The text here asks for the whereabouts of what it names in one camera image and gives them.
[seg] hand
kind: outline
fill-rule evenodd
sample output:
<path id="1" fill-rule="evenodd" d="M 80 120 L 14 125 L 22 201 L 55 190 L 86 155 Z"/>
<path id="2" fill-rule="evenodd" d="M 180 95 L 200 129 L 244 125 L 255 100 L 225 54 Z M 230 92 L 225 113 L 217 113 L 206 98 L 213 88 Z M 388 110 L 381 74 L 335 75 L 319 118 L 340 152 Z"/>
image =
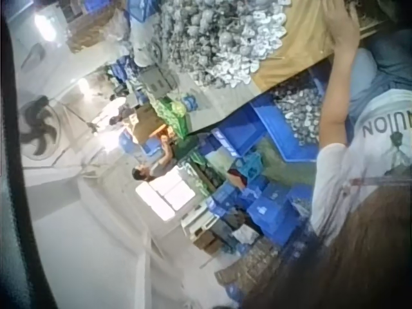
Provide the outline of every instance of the hand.
<path id="1" fill-rule="evenodd" d="M 322 0 L 324 18 L 335 43 L 335 54 L 355 57 L 361 32 L 355 3 L 350 4 L 350 12 L 344 0 Z"/>
<path id="2" fill-rule="evenodd" d="M 169 137 L 167 135 L 162 135 L 160 137 L 160 141 L 162 142 L 162 144 L 166 144 L 169 142 Z"/>

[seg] white t-shirt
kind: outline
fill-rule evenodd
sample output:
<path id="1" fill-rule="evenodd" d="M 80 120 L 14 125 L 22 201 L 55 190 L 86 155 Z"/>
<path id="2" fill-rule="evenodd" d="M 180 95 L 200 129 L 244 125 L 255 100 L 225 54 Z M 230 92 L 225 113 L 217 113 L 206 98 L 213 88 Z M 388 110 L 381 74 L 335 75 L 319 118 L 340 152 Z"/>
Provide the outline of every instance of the white t-shirt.
<path id="1" fill-rule="evenodd" d="M 402 133 L 402 145 L 391 136 Z M 317 157 L 311 224 L 320 232 L 336 204 L 331 237 L 336 236 L 348 213 L 354 211 L 377 186 L 351 186 L 356 178 L 384 176 L 398 165 L 411 165 L 412 91 L 391 89 L 374 98 L 360 115 L 349 147 L 330 144 Z"/>

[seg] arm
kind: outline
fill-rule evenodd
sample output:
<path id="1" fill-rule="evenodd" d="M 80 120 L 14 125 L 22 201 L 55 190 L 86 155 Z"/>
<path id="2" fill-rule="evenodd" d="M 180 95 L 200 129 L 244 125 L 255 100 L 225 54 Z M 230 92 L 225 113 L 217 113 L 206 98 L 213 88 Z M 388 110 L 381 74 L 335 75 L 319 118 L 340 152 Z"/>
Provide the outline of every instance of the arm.
<path id="1" fill-rule="evenodd" d="M 158 162 L 161 165 L 166 165 L 173 159 L 173 151 L 172 147 L 169 145 L 169 139 L 165 135 L 162 135 L 162 148 L 165 155 Z"/>
<path id="2" fill-rule="evenodd" d="M 328 29 L 335 43 L 335 59 L 319 123 L 320 148 L 346 144 L 345 120 L 350 103 L 351 67 L 359 45 L 359 24 L 345 9 L 343 0 L 323 0 Z M 351 16 L 356 16 L 351 6 Z"/>
<path id="3" fill-rule="evenodd" d="M 335 55 L 319 122 L 320 148 L 346 144 L 345 120 L 350 101 L 350 73 L 353 59 Z"/>

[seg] window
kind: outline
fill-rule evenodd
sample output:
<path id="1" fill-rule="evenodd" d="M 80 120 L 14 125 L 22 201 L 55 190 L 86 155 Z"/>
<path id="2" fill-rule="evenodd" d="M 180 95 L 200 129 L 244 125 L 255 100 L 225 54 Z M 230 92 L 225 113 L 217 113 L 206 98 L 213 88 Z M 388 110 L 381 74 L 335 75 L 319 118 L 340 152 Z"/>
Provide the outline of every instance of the window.
<path id="1" fill-rule="evenodd" d="M 141 183 L 136 188 L 136 193 L 163 221 L 173 218 L 176 211 L 195 196 L 194 191 L 180 177 L 177 167 L 163 177 Z"/>

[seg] woman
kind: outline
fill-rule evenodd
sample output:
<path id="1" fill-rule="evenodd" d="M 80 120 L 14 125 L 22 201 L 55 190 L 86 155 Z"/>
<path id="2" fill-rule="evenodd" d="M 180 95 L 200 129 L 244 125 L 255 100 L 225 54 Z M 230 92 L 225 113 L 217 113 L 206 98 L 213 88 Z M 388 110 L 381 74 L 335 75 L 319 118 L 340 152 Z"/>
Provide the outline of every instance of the woman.
<path id="1" fill-rule="evenodd" d="M 319 130 L 311 217 L 317 237 L 240 308 L 409 308 L 412 32 L 375 37 L 370 50 L 358 50 L 359 25 L 344 1 L 323 0 L 323 9 L 335 58 Z"/>
<path id="2" fill-rule="evenodd" d="M 163 157 L 151 167 L 146 165 L 138 165 L 134 167 L 131 174 L 135 180 L 150 182 L 151 180 L 166 175 L 173 167 L 175 167 L 177 161 L 173 158 L 173 150 L 169 144 L 169 138 L 166 135 L 162 135 L 160 140 L 164 151 Z"/>
<path id="3" fill-rule="evenodd" d="M 359 49 L 359 24 L 343 0 L 323 0 L 324 15 L 335 43 L 335 58 L 319 123 L 320 152 L 311 222 L 320 232 L 332 207 L 334 237 L 345 218 L 376 185 L 354 187 L 412 164 L 412 30 L 370 39 Z M 356 16 L 354 6 L 351 16 Z M 354 125 L 346 140 L 345 120 Z"/>

